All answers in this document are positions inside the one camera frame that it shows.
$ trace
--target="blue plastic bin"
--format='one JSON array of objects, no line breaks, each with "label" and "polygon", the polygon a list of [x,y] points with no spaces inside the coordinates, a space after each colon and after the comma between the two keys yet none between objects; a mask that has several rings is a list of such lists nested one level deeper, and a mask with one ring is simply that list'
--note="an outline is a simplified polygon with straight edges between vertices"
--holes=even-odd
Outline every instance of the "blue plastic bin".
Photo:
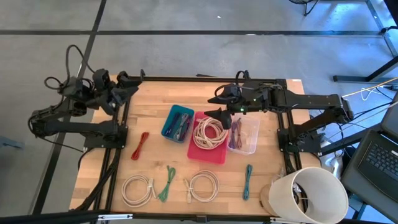
[{"label": "blue plastic bin", "polygon": [[182,118],[182,116],[180,116],[180,117],[178,118],[177,122],[175,123],[175,125],[174,125],[174,127],[173,127],[173,129],[172,129],[172,131],[171,131],[171,133],[170,133],[168,136],[166,136],[166,134],[165,134],[166,130],[168,129],[168,127],[169,127],[170,124],[172,123],[173,118],[174,118],[174,115],[175,115],[176,113],[180,113],[181,115],[183,115],[184,113],[188,114],[188,115],[190,116],[190,117],[189,117],[189,119],[190,119],[189,126],[191,126],[192,123],[193,123],[192,119],[193,119],[193,115],[195,114],[195,112],[194,112],[192,109],[185,108],[185,107],[180,106],[180,105],[173,105],[172,108],[171,108],[171,110],[170,110],[169,116],[168,116],[167,119],[166,119],[166,123],[165,123],[164,126],[163,126],[162,135],[163,135],[165,138],[167,138],[167,139],[169,139],[169,140],[171,140],[171,141],[178,142],[178,143],[183,143],[184,140],[187,138],[188,132],[189,132],[189,127],[187,128],[187,123],[185,123],[184,126],[182,127],[183,130],[185,130],[185,129],[187,130],[187,133],[186,133],[186,135],[184,136],[184,138],[181,139],[181,141],[179,141],[179,140],[173,138],[175,132],[176,132],[177,129],[180,127],[179,124],[181,123],[181,118]]}]

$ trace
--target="red cable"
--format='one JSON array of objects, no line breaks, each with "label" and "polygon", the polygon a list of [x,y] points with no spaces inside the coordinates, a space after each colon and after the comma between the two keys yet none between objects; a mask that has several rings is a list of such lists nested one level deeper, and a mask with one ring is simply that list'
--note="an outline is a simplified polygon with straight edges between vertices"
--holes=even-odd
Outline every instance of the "red cable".
[{"label": "red cable", "polygon": [[141,151],[141,147],[142,147],[143,143],[145,142],[145,140],[148,138],[148,136],[149,136],[148,132],[144,132],[144,133],[141,134],[141,140],[139,141],[137,149],[131,155],[131,159],[132,160],[137,160],[138,159],[139,153]]}]

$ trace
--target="clear plastic container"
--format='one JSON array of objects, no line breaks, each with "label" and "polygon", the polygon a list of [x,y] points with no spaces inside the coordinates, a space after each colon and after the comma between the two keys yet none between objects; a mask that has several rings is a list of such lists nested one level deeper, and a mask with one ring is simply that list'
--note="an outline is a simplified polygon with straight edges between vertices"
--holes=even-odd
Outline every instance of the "clear plastic container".
[{"label": "clear plastic container", "polygon": [[[247,156],[253,154],[256,151],[260,121],[245,115],[237,114],[232,117],[232,122],[237,121],[239,118],[241,119],[242,122],[242,127],[241,127],[242,147],[240,149],[238,149],[238,147],[236,147],[235,149],[230,147],[231,146],[230,142],[233,135],[232,128],[229,130],[227,146],[230,151]],[[237,131],[235,131],[234,135],[235,139],[237,139],[238,137]]]}]

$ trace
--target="laptop keyboard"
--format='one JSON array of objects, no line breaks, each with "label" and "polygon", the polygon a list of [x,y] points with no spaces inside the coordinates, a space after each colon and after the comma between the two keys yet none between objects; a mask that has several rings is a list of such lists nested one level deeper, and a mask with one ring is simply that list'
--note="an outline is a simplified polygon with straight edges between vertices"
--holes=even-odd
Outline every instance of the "laptop keyboard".
[{"label": "laptop keyboard", "polygon": [[398,153],[372,143],[365,160],[398,181]]}]

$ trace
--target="red plastic bin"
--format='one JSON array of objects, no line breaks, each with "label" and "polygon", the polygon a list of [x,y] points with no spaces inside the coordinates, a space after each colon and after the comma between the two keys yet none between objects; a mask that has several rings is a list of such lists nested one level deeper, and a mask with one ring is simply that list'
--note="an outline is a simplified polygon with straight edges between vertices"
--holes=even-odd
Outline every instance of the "red plastic bin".
[{"label": "red plastic bin", "polygon": [[[205,115],[204,112],[198,111],[195,113],[195,117],[193,118],[193,129],[194,130],[198,124],[199,121],[203,118],[207,118],[208,116]],[[206,128],[205,129],[205,134],[209,138],[213,138],[216,136],[216,132],[213,130],[213,128]],[[227,141],[228,137],[226,140],[217,146],[216,148],[212,150],[206,150],[206,149],[201,149],[199,148],[194,142],[193,142],[193,134],[191,136],[191,141],[189,143],[188,147],[188,153],[187,156],[189,159],[201,161],[201,162],[209,162],[212,164],[217,164],[217,165],[222,165],[225,163],[225,157],[226,157],[226,151],[227,151]]]}]

